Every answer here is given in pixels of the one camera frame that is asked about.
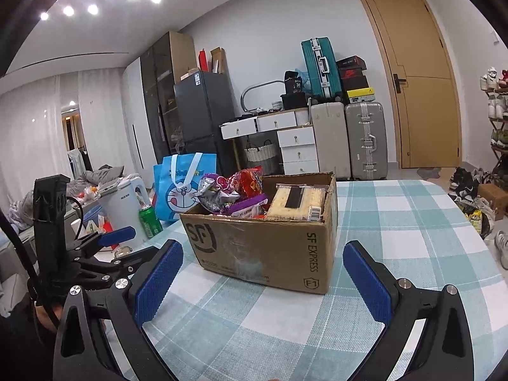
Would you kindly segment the person's left hand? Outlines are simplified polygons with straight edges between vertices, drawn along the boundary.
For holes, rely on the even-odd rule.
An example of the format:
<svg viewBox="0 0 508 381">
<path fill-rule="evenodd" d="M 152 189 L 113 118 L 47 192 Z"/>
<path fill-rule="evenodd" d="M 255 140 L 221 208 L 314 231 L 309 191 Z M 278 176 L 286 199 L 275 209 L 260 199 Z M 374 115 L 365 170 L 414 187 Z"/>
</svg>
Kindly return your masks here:
<svg viewBox="0 0 508 381">
<path fill-rule="evenodd" d="M 47 311 L 46 309 L 41 306 L 41 305 L 37 305 L 34 307 L 34 310 L 35 310 L 35 314 L 36 314 L 36 317 L 39 321 L 39 323 L 47 330 L 53 332 L 53 333 L 56 333 L 57 332 L 57 327 L 54 325 L 54 323 L 52 322 L 49 314 L 47 314 Z M 53 314 L 56 316 L 57 320 L 60 321 L 61 319 L 61 315 L 62 315 L 62 311 L 63 311 L 63 307 L 61 304 L 53 304 L 52 305 L 52 311 L 53 311 Z"/>
</svg>

